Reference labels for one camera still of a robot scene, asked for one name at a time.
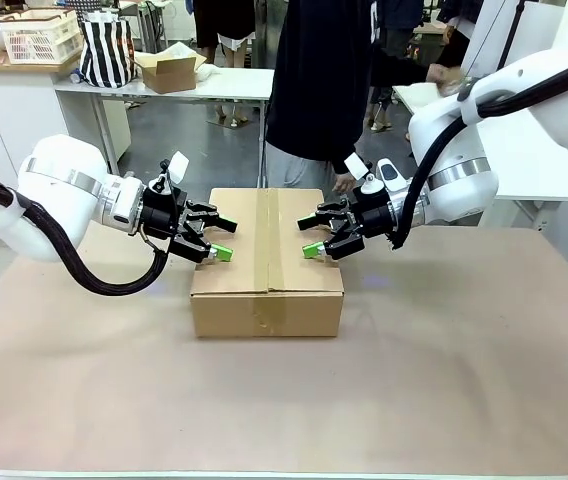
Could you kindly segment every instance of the white crate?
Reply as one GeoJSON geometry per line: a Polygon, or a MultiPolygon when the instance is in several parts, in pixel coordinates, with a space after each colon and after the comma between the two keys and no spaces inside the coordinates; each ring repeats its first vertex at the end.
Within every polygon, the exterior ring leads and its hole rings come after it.
{"type": "Polygon", "coordinates": [[[82,50],[74,10],[33,8],[0,18],[0,31],[11,63],[59,65],[82,50]]]}

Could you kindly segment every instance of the striped bag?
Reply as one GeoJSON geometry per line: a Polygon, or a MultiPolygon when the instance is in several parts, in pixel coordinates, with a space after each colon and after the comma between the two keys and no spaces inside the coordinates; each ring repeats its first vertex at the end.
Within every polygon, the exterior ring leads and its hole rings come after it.
{"type": "Polygon", "coordinates": [[[131,26],[117,22],[83,22],[80,74],[94,87],[119,88],[135,77],[131,26]]]}

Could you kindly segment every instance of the white robotic arm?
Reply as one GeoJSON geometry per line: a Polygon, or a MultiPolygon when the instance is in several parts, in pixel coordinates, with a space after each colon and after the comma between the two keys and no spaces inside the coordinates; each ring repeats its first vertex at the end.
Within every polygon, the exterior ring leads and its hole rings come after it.
{"type": "Polygon", "coordinates": [[[339,259],[364,249],[364,238],[381,234],[400,248],[412,227],[482,212],[499,182],[476,125],[524,108],[568,149],[568,50],[533,54],[420,109],[409,125],[418,164],[411,180],[388,159],[378,162],[376,175],[362,170],[361,162],[347,162],[366,181],[355,190],[355,201],[320,205],[315,215],[300,220],[300,229],[323,224],[334,234],[305,247],[305,255],[339,259]]]}
{"type": "Polygon", "coordinates": [[[187,200],[177,188],[188,166],[181,153],[160,166],[161,173],[147,186],[134,177],[108,174],[92,145],[65,135],[45,138],[22,163],[17,190],[0,184],[0,238],[33,259],[62,260],[78,283],[102,295],[128,295],[150,285],[169,253],[196,263],[229,261],[232,251],[211,245],[203,230],[216,226],[234,232],[237,225],[220,217],[213,205],[187,200]],[[124,285],[95,278],[75,251],[91,220],[128,235],[139,233],[155,254],[149,272],[124,285]],[[148,237],[168,239],[167,251],[148,237]]]}

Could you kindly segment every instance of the wooden countertop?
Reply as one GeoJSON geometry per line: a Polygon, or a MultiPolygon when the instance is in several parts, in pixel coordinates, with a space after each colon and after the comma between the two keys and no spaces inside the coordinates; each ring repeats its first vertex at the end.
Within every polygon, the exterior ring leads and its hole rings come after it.
{"type": "MultiPolygon", "coordinates": [[[[95,224],[78,251],[110,282],[151,262],[95,224]]],[[[568,263],[540,234],[420,227],[340,269],[338,338],[201,341],[185,261],[104,298],[19,258],[0,278],[0,470],[568,474],[568,263]]]]}
{"type": "Polygon", "coordinates": [[[13,65],[8,59],[8,54],[2,52],[0,54],[0,72],[3,73],[70,73],[80,59],[81,53],[73,55],[61,65],[30,65],[19,64],[13,65]]]}

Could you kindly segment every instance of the open cardboard box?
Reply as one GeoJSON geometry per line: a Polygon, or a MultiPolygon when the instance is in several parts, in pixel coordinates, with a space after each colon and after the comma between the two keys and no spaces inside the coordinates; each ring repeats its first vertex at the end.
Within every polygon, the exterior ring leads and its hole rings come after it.
{"type": "Polygon", "coordinates": [[[197,85],[195,72],[206,61],[205,57],[195,52],[175,58],[174,47],[155,55],[136,55],[144,85],[157,93],[194,89],[197,85]]]}
{"type": "Polygon", "coordinates": [[[305,259],[302,247],[329,232],[299,231],[297,220],[322,203],[319,190],[214,189],[211,203],[238,223],[208,229],[234,250],[229,263],[196,267],[191,307],[198,337],[334,337],[344,287],[337,262],[305,259]]]}

